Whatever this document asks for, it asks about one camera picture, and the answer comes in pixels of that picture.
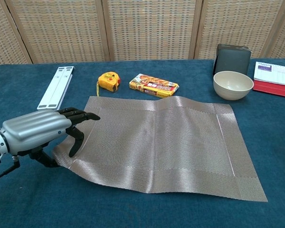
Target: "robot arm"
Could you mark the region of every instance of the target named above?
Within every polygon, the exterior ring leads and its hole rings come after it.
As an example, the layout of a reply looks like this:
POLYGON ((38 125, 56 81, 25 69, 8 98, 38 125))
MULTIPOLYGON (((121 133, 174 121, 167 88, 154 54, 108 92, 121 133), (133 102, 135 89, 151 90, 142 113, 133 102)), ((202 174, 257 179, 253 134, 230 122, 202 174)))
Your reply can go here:
POLYGON ((84 139, 84 134, 75 125, 85 120, 99 119, 96 114, 66 108, 58 111, 36 111, 6 120, 0 129, 0 159, 4 154, 10 153, 14 166, 19 167, 19 156, 28 154, 46 167, 57 167, 56 162, 43 152, 43 147, 50 141, 68 134, 75 138, 69 152, 69 156, 73 157, 84 139))

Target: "tape measure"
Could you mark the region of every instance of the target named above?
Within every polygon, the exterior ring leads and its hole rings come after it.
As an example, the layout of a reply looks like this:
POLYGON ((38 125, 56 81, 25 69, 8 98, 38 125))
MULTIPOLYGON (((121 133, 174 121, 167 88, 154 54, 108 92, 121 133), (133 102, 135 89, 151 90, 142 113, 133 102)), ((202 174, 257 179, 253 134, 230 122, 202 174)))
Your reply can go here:
POLYGON ((111 92, 115 92, 120 84, 120 77, 116 72, 106 72, 98 78, 96 85, 97 96, 99 96, 99 86, 111 92))

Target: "gray fabric mat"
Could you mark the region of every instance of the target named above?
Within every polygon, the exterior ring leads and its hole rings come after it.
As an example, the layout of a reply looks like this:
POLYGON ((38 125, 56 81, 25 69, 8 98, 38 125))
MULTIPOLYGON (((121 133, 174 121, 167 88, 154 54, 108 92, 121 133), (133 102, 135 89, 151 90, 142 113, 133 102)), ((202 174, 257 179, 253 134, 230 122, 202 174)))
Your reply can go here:
POLYGON ((194 192, 267 201, 229 105, 172 96, 157 101, 90 97, 101 117, 54 148, 59 165, 97 184, 145 193, 194 192))

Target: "snack box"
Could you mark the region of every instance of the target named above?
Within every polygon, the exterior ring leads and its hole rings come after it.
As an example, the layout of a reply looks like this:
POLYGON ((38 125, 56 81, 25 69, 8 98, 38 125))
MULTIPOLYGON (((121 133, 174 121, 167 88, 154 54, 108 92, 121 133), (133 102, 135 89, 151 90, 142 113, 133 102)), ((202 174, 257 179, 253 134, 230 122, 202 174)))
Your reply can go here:
POLYGON ((179 88, 179 85, 176 83, 143 74, 133 78, 129 85, 131 89, 161 98, 172 96, 179 88))

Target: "blue tablecloth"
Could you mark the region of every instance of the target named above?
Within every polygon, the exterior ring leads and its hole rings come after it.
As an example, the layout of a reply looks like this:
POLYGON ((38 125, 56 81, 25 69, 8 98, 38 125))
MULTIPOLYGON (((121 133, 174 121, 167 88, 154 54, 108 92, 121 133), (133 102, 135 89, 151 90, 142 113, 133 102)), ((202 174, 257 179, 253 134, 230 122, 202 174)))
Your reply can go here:
MULTIPOLYGON (((285 66, 285 59, 252 59, 285 66)), ((83 109, 96 95, 98 77, 117 72, 121 85, 101 96, 159 99, 134 91, 139 73, 180 85, 176 95, 200 102, 230 104, 268 203, 192 193, 144 194, 88 182, 70 170, 45 168, 28 156, 0 179, 0 227, 285 227, 285 97, 251 91, 226 101, 213 90, 213 60, 121 61, 0 66, 0 126, 36 110, 57 67, 75 66, 63 107, 83 109)), ((45 148, 48 154, 63 140, 45 148)), ((0 173, 12 164, 2 158, 0 173)))

